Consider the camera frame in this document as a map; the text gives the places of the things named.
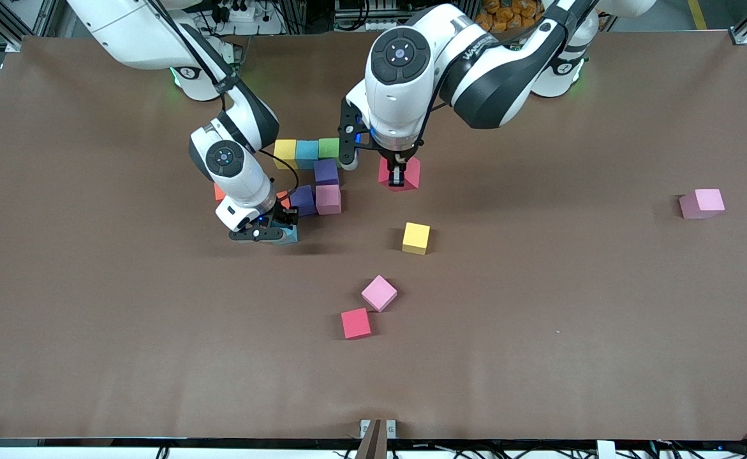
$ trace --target brown tabletop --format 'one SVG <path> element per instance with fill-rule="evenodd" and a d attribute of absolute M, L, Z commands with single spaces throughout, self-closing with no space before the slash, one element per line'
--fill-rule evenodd
<path fill-rule="evenodd" d="M 281 138 L 335 136 L 369 34 L 257 38 Z M 300 244 L 234 244 L 187 153 L 218 102 L 91 40 L 0 74 L 0 436 L 736 439 L 747 431 L 747 47 L 601 34 L 577 86 L 470 130 L 433 113 L 419 191 L 342 174 Z M 265 157 L 278 184 L 289 175 Z M 312 180 L 302 174 L 305 183 Z M 720 188 L 728 210 L 677 216 Z M 399 250 L 406 221 L 433 230 Z M 375 336 L 339 314 L 377 274 Z"/>

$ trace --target metal bracket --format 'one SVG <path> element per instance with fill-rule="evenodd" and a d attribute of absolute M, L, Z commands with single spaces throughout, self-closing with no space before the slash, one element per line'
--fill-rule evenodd
<path fill-rule="evenodd" d="M 747 35 L 737 35 L 734 26 L 728 28 L 728 35 L 731 37 L 731 41 L 735 45 L 747 45 Z"/>
<path fill-rule="evenodd" d="M 365 436 L 365 433 L 367 432 L 367 428 L 370 427 L 370 424 L 371 424 L 370 419 L 362 419 L 362 421 L 359 421 L 359 438 L 362 438 Z M 388 439 L 399 438 L 396 436 L 396 419 L 388 419 L 385 426 L 387 427 L 387 438 Z"/>

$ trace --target yellow tape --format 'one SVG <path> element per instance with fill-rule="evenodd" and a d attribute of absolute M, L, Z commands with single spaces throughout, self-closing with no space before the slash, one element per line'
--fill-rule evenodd
<path fill-rule="evenodd" d="M 705 23 L 705 17 L 702 15 L 702 8 L 699 6 L 699 0 L 688 0 L 688 7 L 691 8 L 691 16 L 697 30 L 708 29 L 708 24 Z"/>

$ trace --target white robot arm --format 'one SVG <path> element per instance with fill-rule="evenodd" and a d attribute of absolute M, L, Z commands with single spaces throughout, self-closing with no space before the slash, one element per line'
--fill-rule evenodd
<path fill-rule="evenodd" d="M 450 4 L 379 35 L 365 79 L 341 104 L 343 168 L 356 167 L 359 149 L 375 149 L 388 161 L 390 186 L 403 186 L 436 96 L 471 128 L 493 129 L 510 121 L 530 92 L 563 95 L 577 81 L 597 32 L 598 2 L 610 14 L 632 17 L 655 0 L 545 0 L 544 15 L 523 44 L 498 41 Z M 361 142 L 364 133 L 370 142 Z"/>
<path fill-rule="evenodd" d="M 175 0 L 172 6 L 195 3 L 199 0 Z M 210 38 L 200 34 L 189 15 L 169 11 L 160 0 L 70 0 L 70 5 L 117 61 L 137 69 L 172 68 L 193 99 L 228 94 L 233 105 L 191 134 L 189 156 L 224 191 L 216 215 L 230 230 L 230 238 L 275 244 L 291 239 L 297 209 L 282 207 L 254 158 L 277 138 L 277 117 L 224 61 Z"/>

